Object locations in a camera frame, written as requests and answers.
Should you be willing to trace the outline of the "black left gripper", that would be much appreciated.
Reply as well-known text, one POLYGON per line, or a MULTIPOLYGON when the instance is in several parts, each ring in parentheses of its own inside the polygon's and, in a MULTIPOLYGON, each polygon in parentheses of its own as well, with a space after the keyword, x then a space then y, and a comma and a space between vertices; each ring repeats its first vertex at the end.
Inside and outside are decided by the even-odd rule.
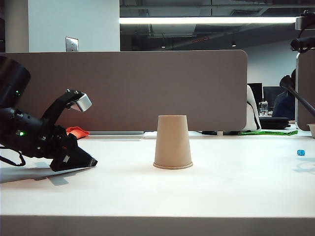
POLYGON ((94 167, 97 164, 97 160, 79 143, 75 148, 62 148, 61 141, 67 139, 66 130, 55 123, 64 109, 71 108, 81 110, 81 91, 68 89, 50 105, 41 118, 43 127, 38 138, 39 144, 35 145, 34 157, 53 158, 50 168, 54 172, 94 167))

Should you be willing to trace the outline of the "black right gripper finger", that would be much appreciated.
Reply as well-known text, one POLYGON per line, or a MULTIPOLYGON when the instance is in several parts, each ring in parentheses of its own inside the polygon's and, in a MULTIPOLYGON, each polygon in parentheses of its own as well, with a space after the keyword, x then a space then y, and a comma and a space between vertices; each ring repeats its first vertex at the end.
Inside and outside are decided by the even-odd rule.
POLYGON ((315 49, 315 37, 302 37, 302 38, 296 38, 292 40, 291 44, 291 50, 297 51, 300 53, 305 53, 309 50, 315 49))

